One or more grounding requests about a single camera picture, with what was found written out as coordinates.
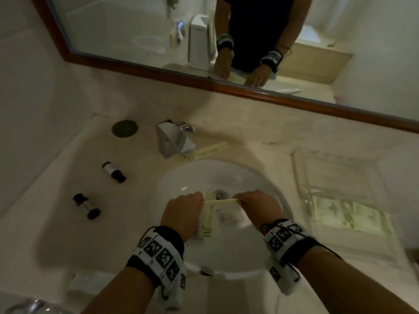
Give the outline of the person's left hand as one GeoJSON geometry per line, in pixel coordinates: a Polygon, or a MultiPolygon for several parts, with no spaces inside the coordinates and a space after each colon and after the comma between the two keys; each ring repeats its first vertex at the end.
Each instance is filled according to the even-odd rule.
{"type": "Polygon", "coordinates": [[[201,211],[193,211],[189,208],[189,195],[171,199],[160,221],[160,226],[176,231],[184,243],[195,235],[201,213],[201,211]]]}

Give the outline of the person's right hand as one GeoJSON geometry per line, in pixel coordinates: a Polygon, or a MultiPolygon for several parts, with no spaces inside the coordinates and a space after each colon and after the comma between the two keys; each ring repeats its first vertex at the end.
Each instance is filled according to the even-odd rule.
{"type": "Polygon", "coordinates": [[[263,235],[271,229],[271,225],[285,220],[278,201],[261,190],[253,191],[253,205],[241,206],[246,215],[263,235]]]}

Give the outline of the cream striped toiletry packet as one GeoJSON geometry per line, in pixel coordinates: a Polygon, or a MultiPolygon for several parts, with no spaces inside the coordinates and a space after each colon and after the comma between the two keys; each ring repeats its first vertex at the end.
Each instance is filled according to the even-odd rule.
{"type": "Polygon", "coordinates": [[[200,213],[198,227],[195,234],[196,239],[205,239],[210,238],[212,236],[213,205],[206,202],[215,199],[215,193],[212,191],[208,191],[204,196],[204,202],[202,204],[202,210],[200,213]]]}

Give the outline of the person's left forearm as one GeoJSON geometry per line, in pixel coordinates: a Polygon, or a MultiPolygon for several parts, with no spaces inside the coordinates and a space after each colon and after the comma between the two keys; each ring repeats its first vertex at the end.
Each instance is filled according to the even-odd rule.
{"type": "Polygon", "coordinates": [[[143,271],[127,267],[80,314],[145,314],[155,289],[143,271]]]}

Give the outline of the person's right forearm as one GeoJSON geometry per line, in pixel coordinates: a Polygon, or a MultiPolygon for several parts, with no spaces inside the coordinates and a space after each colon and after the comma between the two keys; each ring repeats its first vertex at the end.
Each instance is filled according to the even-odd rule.
{"type": "Polygon", "coordinates": [[[419,314],[369,276],[315,246],[297,263],[329,314],[419,314]]]}

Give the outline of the long cream toiletry packet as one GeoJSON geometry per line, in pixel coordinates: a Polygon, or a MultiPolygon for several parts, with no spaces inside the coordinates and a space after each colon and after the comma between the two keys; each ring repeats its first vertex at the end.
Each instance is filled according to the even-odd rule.
{"type": "Polygon", "coordinates": [[[199,158],[207,157],[217,152],[226,151],[228,149],[230,149],[230,145],[228,142],[226,141],[219,142],[219,143],[212,144],[210,146],[196,150],[194,153],[194,158],[199,159],[199,158]]]}

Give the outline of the white round sink basin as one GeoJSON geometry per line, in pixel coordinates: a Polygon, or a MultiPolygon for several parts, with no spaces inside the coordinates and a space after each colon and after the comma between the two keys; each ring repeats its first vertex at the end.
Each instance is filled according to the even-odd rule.
{"type": "MultiPolygon", "coordinates": [[[[150,217],[161,220],[167,202],[180,195],[201,192],[205,199],[214,200],[215,192],[223,191],[227,198],[237,193],[260,189],[274,197],[287,219],[293,219],[291,207],[281,191],[254,169],[216,159],[203,159],[166,171],[150,195],[150,217]]],[[[243,209],[236,203],[212,206],[211,235],[195,237],[185,245],[187,269],[199,273],[204,268],[226,279],[244,279],[265,269],[269,251],[261,233],[253,226],[243,209]]]]}

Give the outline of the black white marker wristband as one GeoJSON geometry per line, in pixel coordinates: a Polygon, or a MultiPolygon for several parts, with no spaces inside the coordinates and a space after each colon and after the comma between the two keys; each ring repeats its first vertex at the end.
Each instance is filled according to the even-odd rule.
{"type": "Polygon", "coordinates": [[[265,267],[283,295],[289,296],[295,291],[301,280],[297,263],[309,249],[319,246],[341,259],[293,220],[279,219],[266,226],[269,230],[264,243],[270,255],[265,260],[265,267]]]}
{"type": "Polygon", "coordinates": [[[186,267],[179,245],[181,237],[174,230],[168,233],[150,227],[133,250],[126,267],[145,274],[159,290],[158,297],[165,311],[178,311],[186,290],[186,267]]]}

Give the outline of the chrome angular faucet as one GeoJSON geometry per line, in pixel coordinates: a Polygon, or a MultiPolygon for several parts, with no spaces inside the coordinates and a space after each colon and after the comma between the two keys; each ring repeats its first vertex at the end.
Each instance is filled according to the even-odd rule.
{"type": "Polygon", "coordinates": [[[195,132],[195,127],[187,124],[175,124],[171,120],[155,125],[160,154],[169,159],[177,154],[190,155],[196,150],[196,145],[187,136],[187,132],[195,132]]]}

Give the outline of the pale green sachet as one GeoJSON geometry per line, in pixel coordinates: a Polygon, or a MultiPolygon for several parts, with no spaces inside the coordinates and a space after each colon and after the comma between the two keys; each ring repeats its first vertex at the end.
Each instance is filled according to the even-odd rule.
{"type": "Polygon", "coordinates": [[[311,197],[311,216],[322,225],[341,229],[352,229],[348,202],[322,196],[311,197]]]}
{"type": "Polygon", "coordinates": [[[343,201],[342,209],[354,230],[378,236],[394,235],[394,227],[388,214],[354,201],[343,201]]]}

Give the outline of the small black capped toiletry bottle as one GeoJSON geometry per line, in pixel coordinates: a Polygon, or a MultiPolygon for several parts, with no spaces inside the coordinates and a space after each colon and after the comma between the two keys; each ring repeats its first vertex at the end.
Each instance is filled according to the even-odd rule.
{"type": "Polygon", "coordinates": [[[116,168],[111,162],[107,161],[102,164],[102,169],[104,169],[112,179],[116,180],[118,183],[124,183],[126,181],[126,177],[124,174],[116,168]]]}
{"type": "Polygon", "coordinates": [[[87,211],[88,220],[94,220],[101,215],[101,210],[93,205],[90,199],[82,193],[74,195],[72,199],[78,207],[87,211]]]}

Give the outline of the clear glass tray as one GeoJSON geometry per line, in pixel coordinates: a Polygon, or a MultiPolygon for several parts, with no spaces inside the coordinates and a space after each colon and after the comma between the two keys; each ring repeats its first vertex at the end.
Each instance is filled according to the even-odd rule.
{"type": "Polygon", "coordinates": [[[387,189],[375,166],[368,161],[327,152],[297,149],[291,155],[296,187],[305,208],[310,232],[343,257],[407,270],[409,259],[399,240],[387,189]],[[378,236],[317,223],[311,216],[311,197],[354,201],[388,214],[394,235],[378,236]]]}

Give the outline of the dark round countertop hole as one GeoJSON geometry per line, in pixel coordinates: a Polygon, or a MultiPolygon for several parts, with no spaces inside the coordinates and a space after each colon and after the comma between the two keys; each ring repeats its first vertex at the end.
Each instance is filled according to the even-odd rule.
{"type": "Polygon", "coordinates": [[[128,138],[138,132],[139,126],[133,120],[117,121],[112,126],[112,134],[118,138],[128,138]]]}

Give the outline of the chrome metal fixture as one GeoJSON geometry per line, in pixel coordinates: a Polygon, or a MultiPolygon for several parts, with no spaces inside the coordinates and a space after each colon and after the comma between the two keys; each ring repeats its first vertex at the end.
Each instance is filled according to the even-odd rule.
{"type": "Polygon", "coordinates": [[[39,314],[46,302],[40,299],[27,299],[8,307],[4,314],[39,314]]]}

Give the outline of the wooden framed wall mirror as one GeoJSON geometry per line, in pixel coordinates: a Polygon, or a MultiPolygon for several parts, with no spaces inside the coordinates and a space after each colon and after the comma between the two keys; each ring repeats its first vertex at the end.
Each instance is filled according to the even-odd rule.
{"type": "Polygon", "coordinates": [[[419,0],[32,0],[71,63],[419,134],[419,0]]]}

